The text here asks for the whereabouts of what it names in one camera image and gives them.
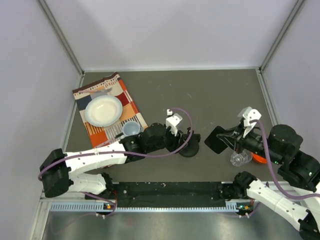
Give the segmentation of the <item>black phone stand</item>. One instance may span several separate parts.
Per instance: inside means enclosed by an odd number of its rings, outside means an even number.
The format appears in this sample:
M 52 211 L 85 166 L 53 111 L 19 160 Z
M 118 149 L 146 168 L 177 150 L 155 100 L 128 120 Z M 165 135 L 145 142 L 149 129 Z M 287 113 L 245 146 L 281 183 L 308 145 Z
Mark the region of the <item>black phone stand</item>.
M 187 133 L 183 133 L 179 140 L 179 146 L 181 147 L 189 137 L 190 133 L 192 133 L 190 140 L 187 142 L 187 144 L 178 152 L 181 156 L 185 158 L 191 158 L 194 157 L 200 149 L 200 141 L 201 141 L 201 135 L 199 133 L 194 133 L 194 131 L 191 131 L 191 128 L 187 128 Z

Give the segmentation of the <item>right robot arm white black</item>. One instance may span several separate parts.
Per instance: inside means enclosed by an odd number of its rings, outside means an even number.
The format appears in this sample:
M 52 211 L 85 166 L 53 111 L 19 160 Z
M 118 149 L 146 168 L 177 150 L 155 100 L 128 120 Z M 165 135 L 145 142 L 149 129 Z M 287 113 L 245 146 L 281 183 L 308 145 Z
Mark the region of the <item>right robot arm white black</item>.
M 237 154 L 247 150 L 266 159 L 279 193 L 249 172 L 238 173 L 233 192 L 239 198 L 259 201 L 289 222 L 304 240 L 320 238 L 320 163 L 300 150 L 303 138 L 285 124 L 266 134 L 259 120 L 249 130 L 244 123 L 224 129 L 217 126 L 205 140 L 216 154 L 226 148 Z

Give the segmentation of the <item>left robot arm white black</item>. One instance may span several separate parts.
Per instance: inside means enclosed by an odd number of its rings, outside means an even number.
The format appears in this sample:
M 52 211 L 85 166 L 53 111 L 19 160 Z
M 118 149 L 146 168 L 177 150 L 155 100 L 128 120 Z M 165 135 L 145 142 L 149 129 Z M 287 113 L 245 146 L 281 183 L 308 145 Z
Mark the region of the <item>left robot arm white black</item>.
M 88 171 L 136 162 L 162 149 L 174 154 L 181 150 L 181 138 L 181 130 L 153 123 L 143 132 L 102 147 L 78 152 L 54 149 L 40 166 L 38 179 L 47 198 L 67 192 L 88 192 L 106 199 L 114 191 L 111 180 L 104 174 L 89 176 Z

